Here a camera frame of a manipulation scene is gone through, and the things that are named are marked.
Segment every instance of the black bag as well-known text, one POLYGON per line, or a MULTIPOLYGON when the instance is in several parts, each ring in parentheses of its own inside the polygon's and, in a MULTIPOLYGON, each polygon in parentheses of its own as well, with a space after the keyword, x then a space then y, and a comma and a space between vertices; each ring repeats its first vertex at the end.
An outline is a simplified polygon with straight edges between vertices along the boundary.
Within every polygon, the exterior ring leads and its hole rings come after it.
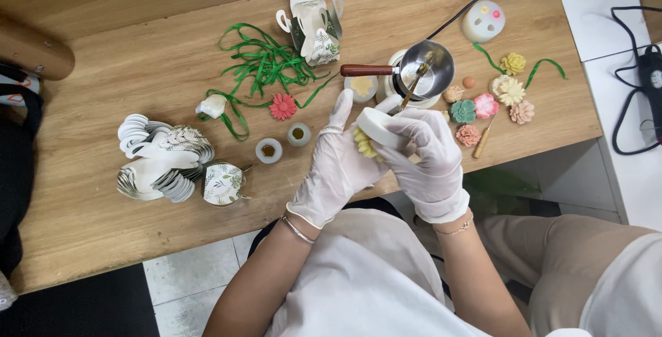
POLYGON ((0 271, 9 274, 23 255, 19 223, 28 211, 34 180, 32 141, 44 100, 20 85, 0 84, 0 96, 20 94, 28 108, 23 125, 0 118, 0 271))

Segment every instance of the green raffia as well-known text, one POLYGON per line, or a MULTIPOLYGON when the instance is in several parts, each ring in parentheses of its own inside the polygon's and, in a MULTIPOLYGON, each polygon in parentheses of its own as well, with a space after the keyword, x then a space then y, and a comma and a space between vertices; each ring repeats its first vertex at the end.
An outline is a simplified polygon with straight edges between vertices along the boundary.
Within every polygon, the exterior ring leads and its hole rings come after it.
POLYGON ((526 85, 524 86, 524 89, 526 89, 527 87, 529 87, 529 85, 531 84, 531 80, 534 79, 534 74, 535 74, 535 72, 538 70, 538 67, 540 67, 540 63, 541 63, 541 62, 544 62, 544 61, 546 61, 546 62, 550 62, 551 64, 553 64, 554 67, 556 67, 556 69, 559 70, 559 73, 561 73, 561 77, 563 77, 564 80, 567 80, 567 79, 568 79, 568 78, 565 76, 565 72, 563 71, 563 68, 561 68, 561 66, 560 66, 557 62, 555 62, 555 61, 553 61, 553 60, 551 60, 551 59, 541 59, 541 60, 539 60, 539 61, 534 65, 533 70, 531 70, 531 74, 529 74, 529 79, 526 81, 526 85))
MULTIPOLYGON (((248 124, 246 123, 244 117, 239 113, 235 104, 246 106, 250 108, 263 108, 273 104, 273 101, 269 101, 263 104, 247 104, 235 98, 235 94, 239 87, 248 77, 253 78, 253 84, 251 85, 250 94, 246 98, 252 98, 256 92, 260 93, 260 97, 264 97, 264 87, 266 85, 273 85, 276 82, 280 82, 281 85, 285 88, 285 93, 290 94, 288 85, 299 85, 306 86, 312 79, 313 82, 318 79, 323 79, 331 74, 331 72, 325 74, 324 76, 316 76, 311 68, 306 63, 306 59, 298 56, 298 53, 294 49, 294 46, 281 46, 279 45, 271 36, 262 31, 260 28, 254 27, 247 23, 234 24, 233 26, 227 28, 223 36, 220 37, 217 46, 223 51, 235 51, 235 54, 232 55, 233 59, 243 59, 244 63, 233 65, 226 68, 221 72, 221 76, 225 75, 227 72, 232 70, 232 74, 236 76, 234 79, 237 82, 237 85, 230 91, 229 94, 220 92, 218 90, 208 90, 207 96, 218 94, 223 95, 230 106, 232 111, 237 116, 239 121, 244 128, 245 133, 239 134, 234 130, 232 121, 226 113, 220 115, 221 121, 225 123, 225 126, 228 128, 232 136, 238 141, 244 141, 248 138, 250 130, 248 130, 248 124), (246 34, 241 32, 241 28, 250 28, 256 30, 262 39, 250 38, 246 34), (237 34, 243 42, 237 43, 228 48, 224 48, 221 45, 223 38, 231 31, 236 30, 237 34), (242 52, 243 48, 253 48, 251 52, 242 52), (294 71, 295 77, 290 77, 283 73, 283 70, 290 68, 294 71)), ((317 93, 323 89, 329 81, 334 79, 339 73, 336 73, 333 77, 327 79, 323 84, 321 84, 306 100, 306 102, 301 105, 299 102, 294 99, 294 104, 299 108, 306 108, 312 101, 312 99, 317 95, 317 93)), ((202 113, 198 113, 198 119, 202 121, 207 121, 210 119, 209 116, 205 116, 202 113)))
MULTIPOLYGON (((498 65, 496 65, 496 64, 494 63, 494 61, 492 61, 492 58, 490 57, 490 54, 488 54, 487 51, 485 51, 485 49, 484 49, 483 47, 480 47, 477 43, 472 43, 472 45, 476 48, 476 50, 478 50, 478 51, 480 51, 481 53, 485 54, 485 56, 487 57, 487 60, 490 62, 490 64, 492 65, 492 67, 494 67, 494 69, 496 69, 496 70, 498 70, 499 72, 501 72, 502 75, 505 75, 505 74, 506 74, 506 71, 505 71, 505 70, 501 69, 498 65)), ((535 72, 537 72, 537 71, 538 71, 538 68, 540 67, 540 63, 541 63, 541 62, 544 62, 544 61, 546 61, 546 62, 550 62, 551 64, 553 64, 554 67, 556 67, 556 69, 559 70, 559 73, 561 73, 561 77, 563 77, 564 80, 567 80, 567 79, 568 79, 568 78, 565 76, 565 72, 563 71, 563 68, 561 68, 561 66, 560 66, 557 62, 555 62, 555 61, 553 61, 553 60, 551 60, 551 59, 541 59, 541 60, 539 60, 539 61, 534 65, 533 70, 531 70, 531 73, 529 74, 529 79, 526 81, 526 85, 524 86, 524 89, 526 89, 527 87, 529 87, 529 85, 531 84, 531 80, 534 79, 534 74, 535 74, 535 72)))
POLYGON ((488 54, 487 51, 485 51, 485 49, 484 49, 483 47, 480 47, 476 42, 472 43, 471 45, 473 45, 473 47, 474 47, 476 50, 478 50, 478 51, 480 51, 481 53, 485 54, 485 56, 487 57, 487 61, 490 62, 490 64, 492 65, 492 67, 493 67, 494 69, 496 69, 496 70, 498 70, 499 72, 501 72, 502 75, 505 75, 505 74, 506 74, 506 71, 505 71, 505 70, 501 69, 501 68, 499 67, 499 65, 496 65, 496 64, 492 61, 492 58, 490 57, 490 54, 488 54))

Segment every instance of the gloved hand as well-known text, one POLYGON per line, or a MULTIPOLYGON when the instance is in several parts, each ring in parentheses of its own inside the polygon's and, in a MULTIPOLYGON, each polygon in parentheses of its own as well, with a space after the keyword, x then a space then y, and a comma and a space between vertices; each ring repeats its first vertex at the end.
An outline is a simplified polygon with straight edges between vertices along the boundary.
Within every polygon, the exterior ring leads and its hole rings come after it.
MULTIPOLYGON (((340 212, 352 195, 380 180, 389 170, 386 164, 358 151, 354 143, 356 122, 343 131, 352 112, 352 95, 351 89, 340 93, 329 124, 317 136, 310 172, 287 203, 289 212, 319 229, 340 212)), ((375 109, 388 112, 401 102, 400 96, 392 95, 375 109)))
POLYGON ((419 217, 428 223, 446 223, 465 214, 469 194, 462 189, 462 151, 441 112, 409 108, 392 117, 385 128, 411 138, 417 146, 421 160, 413 164, 406 155, 371 141, 419 217))

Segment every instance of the white tile floor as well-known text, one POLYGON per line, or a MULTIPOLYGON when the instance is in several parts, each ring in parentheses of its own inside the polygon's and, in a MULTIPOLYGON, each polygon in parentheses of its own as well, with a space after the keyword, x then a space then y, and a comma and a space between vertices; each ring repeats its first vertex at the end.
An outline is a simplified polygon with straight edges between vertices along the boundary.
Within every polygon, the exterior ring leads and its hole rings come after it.
MULTIPOLYGON (((440 256, 432 228, 420 220, 421 228, 413 224, 414 205, 404 193, 382 197, 398 210, 425 248, 440 256)), ((212 308, 246 261, 257 234, 249 232, 143 263, 161 337, 200 337, 212 308)), ((444 275, 443 264, 435 263, 444 275)), ((448 299, 446 304, 452 307, 448 299)))

